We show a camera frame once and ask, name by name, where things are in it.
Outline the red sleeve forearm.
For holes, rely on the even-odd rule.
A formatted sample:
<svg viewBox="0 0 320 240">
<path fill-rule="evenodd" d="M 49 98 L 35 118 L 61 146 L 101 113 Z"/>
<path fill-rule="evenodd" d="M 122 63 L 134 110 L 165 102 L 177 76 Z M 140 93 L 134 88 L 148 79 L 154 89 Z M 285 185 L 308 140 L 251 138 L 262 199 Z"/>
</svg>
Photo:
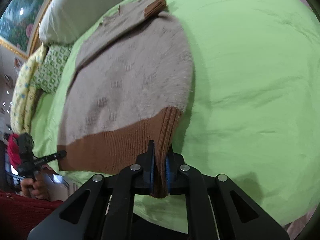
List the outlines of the red sleeve forearm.
<svg viewBox="0 0 320 240">
<path fill-rule="evenodd" d="M 29 232 L 62 203 L 1 191 L 1 239 L 27 239 Z"/>
</svg>

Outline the left hand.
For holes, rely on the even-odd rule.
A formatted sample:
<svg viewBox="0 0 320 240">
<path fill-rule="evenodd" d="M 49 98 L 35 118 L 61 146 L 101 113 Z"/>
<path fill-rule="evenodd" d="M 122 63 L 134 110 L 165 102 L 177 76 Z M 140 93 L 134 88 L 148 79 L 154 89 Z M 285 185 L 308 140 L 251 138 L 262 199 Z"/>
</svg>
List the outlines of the left hand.
<svg viewBox="0 0 320 240">
<path fill-rule="evenodd" d="M 24 178 L 20 182 L 20 196 L 40 200 L 50 200 L 49 191 L 45 182 L 45 176 L 54 174 L 54 170 L 46 165 L 40 171 L 34 172 L 33 178 Z"/>
</svg>

